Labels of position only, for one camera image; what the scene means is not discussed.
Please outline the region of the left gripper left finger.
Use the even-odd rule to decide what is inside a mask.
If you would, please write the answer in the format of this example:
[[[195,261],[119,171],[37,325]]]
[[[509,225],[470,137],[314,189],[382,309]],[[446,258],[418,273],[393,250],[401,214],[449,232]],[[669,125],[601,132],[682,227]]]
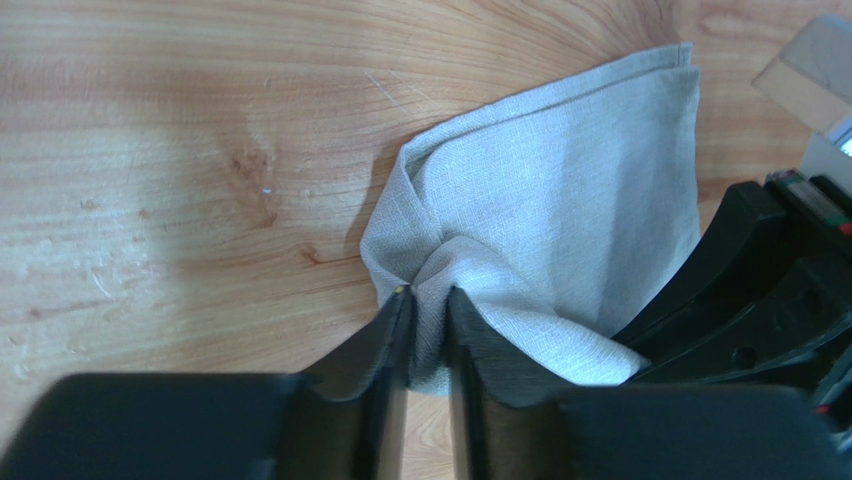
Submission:
[[[415,302],[296,373],[90,373],[56,382],[5,479],[396,479]]]

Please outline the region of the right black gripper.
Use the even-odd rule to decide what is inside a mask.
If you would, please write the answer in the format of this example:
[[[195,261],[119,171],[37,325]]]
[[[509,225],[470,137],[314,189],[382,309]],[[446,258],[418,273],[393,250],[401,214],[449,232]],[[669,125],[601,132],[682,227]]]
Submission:
[[[818,413],[849,426],[851,199],[827,177],[795,169],[768,175],[765,188],[728,187],[695,249],[614,340],[684,346],[634,383],[784,385],[809,392]],[[749,303],[768,290],[766,264],[781,230],[793,265]]]

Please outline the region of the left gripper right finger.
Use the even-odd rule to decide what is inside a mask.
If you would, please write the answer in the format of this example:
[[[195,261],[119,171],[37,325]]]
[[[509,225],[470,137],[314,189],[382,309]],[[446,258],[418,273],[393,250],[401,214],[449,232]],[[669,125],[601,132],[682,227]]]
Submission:
[[[460,479],[847,479],[851,459],[796,391],[573,385],[447,301]]]

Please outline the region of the beige linen napkin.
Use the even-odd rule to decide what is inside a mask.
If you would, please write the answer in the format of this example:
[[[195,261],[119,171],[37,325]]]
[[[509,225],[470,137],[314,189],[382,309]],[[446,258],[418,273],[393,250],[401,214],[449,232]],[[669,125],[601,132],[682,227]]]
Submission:
[[[408,385],[444,395],[446,302],[556,375],[618,385],[615,340],[700,237],[689,43],[628,55],[484,106],[403,145],[360,243],[380,301],[418,305]]]

